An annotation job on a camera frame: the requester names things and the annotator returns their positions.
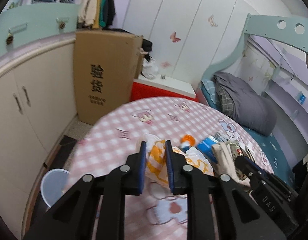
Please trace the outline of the orange bottle cap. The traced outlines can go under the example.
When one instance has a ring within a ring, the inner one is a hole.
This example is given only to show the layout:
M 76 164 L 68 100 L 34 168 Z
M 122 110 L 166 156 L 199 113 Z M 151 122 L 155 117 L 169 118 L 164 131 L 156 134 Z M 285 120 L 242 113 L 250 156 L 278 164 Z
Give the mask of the orange bottle cap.
M 195 139 L 193 136 L 186 134 L 181 138 L 181 144 L 188 145 L 189 147 L 193 147 L 195 145 Z

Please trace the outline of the cream base cabinet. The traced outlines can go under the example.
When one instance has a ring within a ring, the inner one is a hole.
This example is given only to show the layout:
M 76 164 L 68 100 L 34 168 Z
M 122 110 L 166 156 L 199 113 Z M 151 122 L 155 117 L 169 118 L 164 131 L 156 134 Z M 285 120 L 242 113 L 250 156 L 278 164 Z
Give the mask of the cream base cabinet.
M 74 35 L 0 61 L 0 215 L 16 235 L 44 162 L 76 115 Z

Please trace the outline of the orange white plastic bag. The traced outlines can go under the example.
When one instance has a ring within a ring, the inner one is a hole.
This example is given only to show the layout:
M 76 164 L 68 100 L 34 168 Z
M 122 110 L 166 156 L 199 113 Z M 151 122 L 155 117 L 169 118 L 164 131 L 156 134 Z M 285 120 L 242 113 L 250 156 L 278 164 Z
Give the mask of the orange white plastic bag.
M 174 190 L 182 182 L 183 166 L 189 165 L 208 176 L 214 175 L 211 163 L 195 147 L 182 151 L 172 146 L 171 141 L 159 139 L 153 134 L 144 134 L 136 148 L 145 146 L 145 176 L 159 185 Z

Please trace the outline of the hanging clothes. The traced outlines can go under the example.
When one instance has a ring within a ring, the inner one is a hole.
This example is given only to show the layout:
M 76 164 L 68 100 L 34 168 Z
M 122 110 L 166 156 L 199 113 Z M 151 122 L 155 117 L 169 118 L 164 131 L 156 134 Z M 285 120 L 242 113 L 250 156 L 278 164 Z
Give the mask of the hanging clothes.
M 81 0 L 77 27 L 108 29 L 115 18 L 114 0 Z

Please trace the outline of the red white storage box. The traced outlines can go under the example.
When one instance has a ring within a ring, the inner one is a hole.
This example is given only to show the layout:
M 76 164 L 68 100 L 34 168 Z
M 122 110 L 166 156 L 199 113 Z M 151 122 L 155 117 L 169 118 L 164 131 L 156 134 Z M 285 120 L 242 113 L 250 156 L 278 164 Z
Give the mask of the red white storage box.
M 140 74 L 133 81 L 130 101 L 154 97 L 185 98 L 198 102 L 198 97 L 189 83 L 168 76 L 163 76 L 162 79 L 160 75 L 147 79 Z

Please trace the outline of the large cardboard box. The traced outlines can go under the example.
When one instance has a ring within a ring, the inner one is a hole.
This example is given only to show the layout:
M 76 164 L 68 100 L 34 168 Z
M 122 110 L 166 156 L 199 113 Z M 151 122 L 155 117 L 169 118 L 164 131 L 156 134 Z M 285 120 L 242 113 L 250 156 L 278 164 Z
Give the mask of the large cardboard box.
M 74 91 L 78 119 L 94 125 L 128 103 L 142 36 L 116 31 L 78 31 L 74 44 Z

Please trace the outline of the mint drawer unit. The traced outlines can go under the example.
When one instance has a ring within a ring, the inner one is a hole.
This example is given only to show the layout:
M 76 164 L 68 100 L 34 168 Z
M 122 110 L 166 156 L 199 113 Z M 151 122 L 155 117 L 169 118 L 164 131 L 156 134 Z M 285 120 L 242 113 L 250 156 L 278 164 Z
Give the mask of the mint drawer unit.
M 36 3 L 6 10 L 0 15 L 0 57 L 33 41 L 76 31 L 79 5 Z M 64 29 L 59 24 L 65 22 Z M 9 34 L 13 44 L 6 45 Z

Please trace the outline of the grey folded blanket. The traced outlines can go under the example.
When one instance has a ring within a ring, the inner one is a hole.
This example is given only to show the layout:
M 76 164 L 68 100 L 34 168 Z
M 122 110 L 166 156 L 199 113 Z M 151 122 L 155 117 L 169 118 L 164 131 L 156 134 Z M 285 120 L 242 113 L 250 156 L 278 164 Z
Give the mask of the grey folded blanket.
M 266 137 L 272 133 L 277 114 L 270 100 L 258 95 L 246 81 L 230 73 L 217 72 L 213 80 L 215 87 L 222 86 L 234 101 L 232 119 L 235 122 Z

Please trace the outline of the blue white milk carton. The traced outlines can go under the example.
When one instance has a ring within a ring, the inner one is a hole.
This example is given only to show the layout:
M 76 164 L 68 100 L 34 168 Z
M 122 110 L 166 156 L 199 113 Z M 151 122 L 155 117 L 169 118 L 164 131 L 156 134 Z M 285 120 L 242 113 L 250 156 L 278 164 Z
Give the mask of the blue white milk carton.
M 221 154 L 224 154 L 224 145 L 229 142 L 229 139 L 220 135 L 214 137 L 212 135 L 199 142 L 196 148 L 213 164 L 217 164 L 221 158 Z

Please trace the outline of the mint bunk bed frame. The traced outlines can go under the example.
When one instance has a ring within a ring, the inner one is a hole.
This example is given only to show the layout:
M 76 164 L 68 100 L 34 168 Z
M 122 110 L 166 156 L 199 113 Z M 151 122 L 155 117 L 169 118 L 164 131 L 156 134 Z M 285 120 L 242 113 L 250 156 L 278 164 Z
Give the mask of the mint bunk bed frame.
M 211 64 L 202 78 L 211 79 L 216 72 L 233 65 L 242 56 L 251 35 L 278 41 L 308 54 L 308 18 L 248 14 L 234 50 L 223 60 Z

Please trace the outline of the white trash bin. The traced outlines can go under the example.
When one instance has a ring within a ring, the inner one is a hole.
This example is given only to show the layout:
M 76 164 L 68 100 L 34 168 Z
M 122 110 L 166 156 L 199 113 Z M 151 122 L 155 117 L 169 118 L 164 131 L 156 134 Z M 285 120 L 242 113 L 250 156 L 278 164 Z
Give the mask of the white trash bin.
M 51 208 L 63 195 L 69 174 L 67 170 L 55 168 L 43 176 L 40 194 L 48 208 Z

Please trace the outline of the plaid pillow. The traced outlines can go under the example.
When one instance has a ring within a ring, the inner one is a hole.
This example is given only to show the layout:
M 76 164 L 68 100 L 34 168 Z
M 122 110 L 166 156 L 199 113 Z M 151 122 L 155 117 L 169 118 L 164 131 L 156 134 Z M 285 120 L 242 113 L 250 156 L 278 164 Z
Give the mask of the plaid pillow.
M 220 108 L 223 114 L 232 118 L 234 114 L 234 101 L 232 100 L 229 93 L 222 87 L 217 85 L 216 92 L 220 101 Z

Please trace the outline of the teal candy print bedsheet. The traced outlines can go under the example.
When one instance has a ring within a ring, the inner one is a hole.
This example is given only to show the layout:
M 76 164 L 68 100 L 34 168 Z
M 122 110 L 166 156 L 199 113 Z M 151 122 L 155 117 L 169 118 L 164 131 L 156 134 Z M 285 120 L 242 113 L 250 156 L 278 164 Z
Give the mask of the teal candy print bedsheet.
M 200 82 L 197 94 L 201 103 L 207 103 L 217 111 L 222 111 L 219 97 L 215 90 L 213 81 L 207 80 Z M 247 127 L 244 130 L 258 143 L 274 170 L 274 174 L 285 181 L 296 191 L 300 190 L 302 182 L 305 179 L 307 170 L 303 164 L 298 164 L 296 168 L 291 168 L 286 159 L 287 152 L 283 147 L 287 143 L 280 143 L 277 140 L 278 130 L 275 129 L 269 136 L 264 136 Z

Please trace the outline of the pink checkered tablecloth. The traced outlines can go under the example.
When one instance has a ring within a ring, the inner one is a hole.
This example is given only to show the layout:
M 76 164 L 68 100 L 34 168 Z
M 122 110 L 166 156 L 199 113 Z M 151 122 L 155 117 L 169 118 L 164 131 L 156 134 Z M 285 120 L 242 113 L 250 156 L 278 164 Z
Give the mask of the pink checkered tablecloth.
M 221 112 L 182 98 L 157 97 L 127 103 L 102 117 L 78 143 L 69 168 L 67 187 L 83 175 L 95 177 L 126 162 L 138 152 L 142 141 L 150 150 L 155 142 L 170 140 L 178 147 L 185 135 L 196 142 L 221 133 L 251 147 L 255 162 L 272 172 L 257 142 L 236 122 Z M 187 198 L 174 197 L 168 186 L 146 179 L 142 195 L 126 197 L 126 239 L 186 239 Z

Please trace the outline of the pine cone ornament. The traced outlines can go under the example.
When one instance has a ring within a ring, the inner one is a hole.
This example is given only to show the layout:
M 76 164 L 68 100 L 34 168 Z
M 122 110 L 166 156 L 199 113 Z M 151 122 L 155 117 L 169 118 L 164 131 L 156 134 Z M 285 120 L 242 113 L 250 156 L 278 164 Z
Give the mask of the pine cone ornament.
M 12 34 L 9 34 L 8 37 L 6 38 L 6 45 L 10 46 L 13 44 L 14 41 L 14 36 Z
M 65 26 L 66 26 L 66 23 L 65 23 L 65 22 L 61 22 L 61 23 L 59 24 L 59 29 L 64 29 Z

